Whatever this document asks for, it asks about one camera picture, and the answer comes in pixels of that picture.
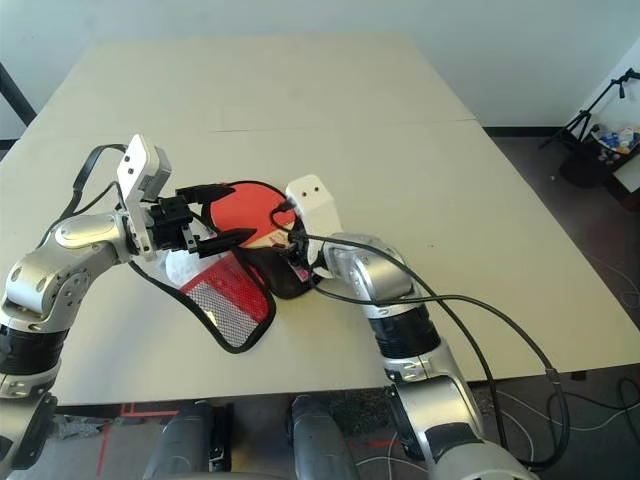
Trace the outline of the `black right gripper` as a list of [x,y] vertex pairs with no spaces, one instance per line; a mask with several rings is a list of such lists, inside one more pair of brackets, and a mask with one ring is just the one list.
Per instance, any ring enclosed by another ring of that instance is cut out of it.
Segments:
[[289,246],[285,257],[301,280],[308,280],[313,276],[312,267],[308,261],[310,240],[302,227],[292,227],[287,234]]

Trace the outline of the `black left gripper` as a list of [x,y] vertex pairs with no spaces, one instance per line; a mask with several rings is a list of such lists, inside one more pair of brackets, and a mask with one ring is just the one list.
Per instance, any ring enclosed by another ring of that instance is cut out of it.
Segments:
[[200,236],[191,229],[199,216],[189,204],[198,204],[202,214],[209,214],[212,203],[234,192],[235,188],[227,184],[201,184],[176,189],[173,197],[158,198],[148,209],[151,218],[148,231],[155,249],[188,251],[206,258],[227,252],[249,240],[256,229],[234,228],[206,240],[199,240]]

